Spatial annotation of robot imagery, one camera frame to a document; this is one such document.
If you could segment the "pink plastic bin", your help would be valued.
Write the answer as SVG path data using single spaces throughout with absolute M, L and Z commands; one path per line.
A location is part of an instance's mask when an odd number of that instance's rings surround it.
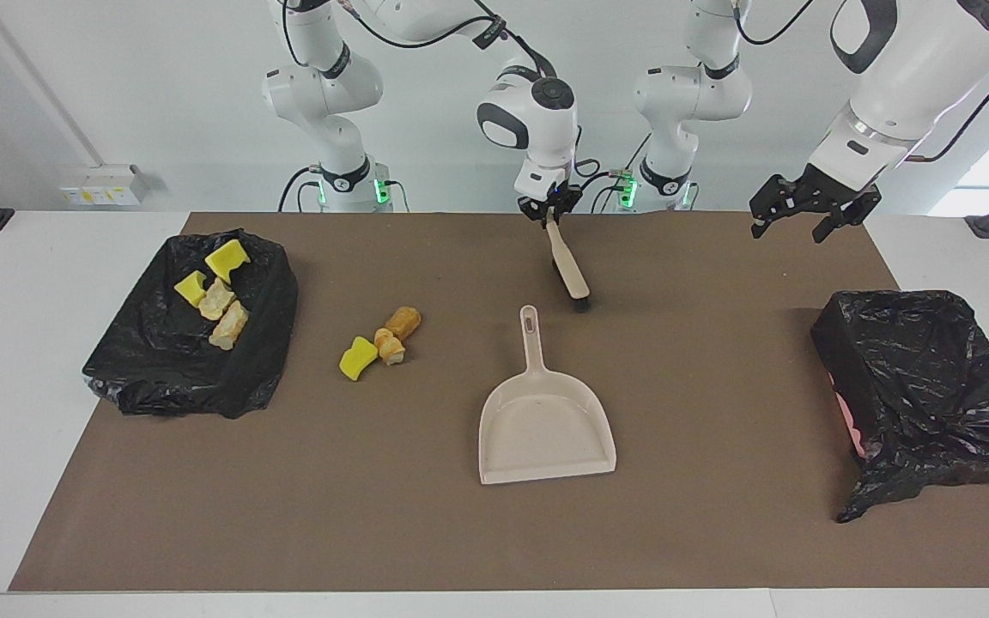
M 852 446 L 854 446 L 856 455 L 857 457 L 862 458 L 862 460 L 865 460 L 866 449 L 863 445 L 863 435 L 862 432 L 860 432 L 859 428 L 856 426 L 856 421 L 854 419 L 854 415 L 852 415 L 851 408 L 849 408 L 848 403 L 844 398 L 844 396 L 841 395 L 841 392 L 834 390 L 834 395 L 837 400 L 837 403 L 840 406 L 841 417 L 843 417 L 846 430 L 848 431 L 849 434 L 849 439 L 851 439 L 851 443 Z

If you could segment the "striped croissant bread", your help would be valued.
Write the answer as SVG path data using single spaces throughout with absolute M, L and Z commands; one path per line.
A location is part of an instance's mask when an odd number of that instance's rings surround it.
M 212 347 L 224 349 L 224 351 L 231 351 L 237 340 L 240 339 L 240 334 L 242 334 L 248 321 L 250 321 L 250 313 L 245 309 L 242 302 L 236 299 L 228 306 L 223 317 L 209 334 L 209 344 Z

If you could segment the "brown round bread roll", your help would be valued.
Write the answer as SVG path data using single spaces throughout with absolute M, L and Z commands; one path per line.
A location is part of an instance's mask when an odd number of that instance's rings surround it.
M 384 328 L 388 329 L 400 342 L 408 339 L 422 324 L 422 314 L 415 306 L 400 306 L 387 321 Z

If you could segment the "black bag over pink bin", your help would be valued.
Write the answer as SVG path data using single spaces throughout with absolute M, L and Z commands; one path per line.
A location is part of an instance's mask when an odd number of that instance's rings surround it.
M 810 329 L 866 458 L 837 523 L 924 488 L 989 484 L 989 339 L 947 290 L 843 290 Z

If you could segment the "beige plastic dustpan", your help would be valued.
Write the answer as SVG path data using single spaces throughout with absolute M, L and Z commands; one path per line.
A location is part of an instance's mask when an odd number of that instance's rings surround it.
M 525 370 L 499 383 L 480 411 L 480 484 L 537 482 L 616 472 L 607 411 L 588 384 L 546 367 L 538 311 L 519 309 Z

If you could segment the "sliced bread crust piece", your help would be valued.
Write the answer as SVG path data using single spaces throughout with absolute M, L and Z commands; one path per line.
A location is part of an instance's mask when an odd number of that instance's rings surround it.
M 396 333 L 387 328 L 379 328 L 374 332 L 374 347 L 377 348 L 380 359 L 389 367 L 404 361 L 407 349 Z

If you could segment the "black trash bag bin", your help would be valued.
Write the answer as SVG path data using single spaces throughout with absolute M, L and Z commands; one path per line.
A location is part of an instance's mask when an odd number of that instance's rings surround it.
M 250 263 L 233 292 L 250 313 L 231 349 L 175 290 L 209 253 L 239 241 Z M 170 236 L 150 259 L 82 367 L 85 384 L 127 415 L 242 417 L 268 406 L 285 373 L 299 286 L 282 244 L 244 228 Z

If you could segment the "brown table mat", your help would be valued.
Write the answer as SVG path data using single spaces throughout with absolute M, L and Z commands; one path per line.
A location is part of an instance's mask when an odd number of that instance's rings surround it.
M 726 212 L 573 215 L 576 313 L 517 215 L 194 215 L 286 247 L 300 304 L 265 410 L 101 402 L 13 591 L 989 587 L 989 485 L 834 516 L 857 472 L 809 336 L 832 293 L 895 285 L 863 228 L 750 238 Z M 487 395 L 544 357 L 599 396 L 616 472 L 483 486 Z M 404 361 L 340 372 L 400 306 Z

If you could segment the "yellow curved sponge piece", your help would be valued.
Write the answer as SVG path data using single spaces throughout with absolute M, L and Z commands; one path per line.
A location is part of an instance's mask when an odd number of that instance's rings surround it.
M 376 344 L 364 336 L 355 336 L 352 344 L 343 352 L 338 367 L 347 379 L 357 382 L 361 373 L 377 359 L 379 359 L 379 348 Z

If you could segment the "white wall socket box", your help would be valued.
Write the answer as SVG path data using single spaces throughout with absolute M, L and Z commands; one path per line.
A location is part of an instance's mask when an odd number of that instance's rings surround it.
M 142 206 L 149 194 L 148 181 L 131 164 L 66 168 L 59 180 L 59 195 L 70 206 Z

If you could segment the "green yellow sponge piece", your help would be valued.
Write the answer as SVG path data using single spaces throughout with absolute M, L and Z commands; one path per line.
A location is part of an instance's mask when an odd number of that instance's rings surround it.
M 184 298 L 190 306 L 200 306 L 203 299 L 207 297 L 207 289 L 205 289 L 205 274 L 200 270 L 193 270 L 186 277 L 180 279 L 173 290 L 181 298 Z

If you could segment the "yellow notched sponge piece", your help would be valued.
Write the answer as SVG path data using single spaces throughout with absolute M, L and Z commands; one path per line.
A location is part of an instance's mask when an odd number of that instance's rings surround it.
M 252 259 L 239 239 L 231 239 L 208 254 L 204 262 L 217 278 L 232 284 L 232 274 Z

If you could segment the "beige brush black bristles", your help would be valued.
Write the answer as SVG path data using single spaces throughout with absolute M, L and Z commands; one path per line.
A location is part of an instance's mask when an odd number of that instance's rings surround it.
M 560 274 L 562 285 L 567 290 L 567 294 L 572 299 L 572 306 L 576 312 L 589 312 L 590 292 L 584 274 L 573 257 L 566 241 L 562 238 L 560 224 L 555 220 L 552 211 L 546 216 L 545 230 L 549 236 L 550 251 L 555 269 Z

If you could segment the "small pale bread chunk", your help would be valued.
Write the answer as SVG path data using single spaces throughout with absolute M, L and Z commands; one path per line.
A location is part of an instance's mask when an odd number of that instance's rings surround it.
M 222 278 L 216 278 L 205 290 L 204 297 L 197 305 L 197 311 L 204 319 L 219 321 L 236 299 L 236 294 L 230 285 Z

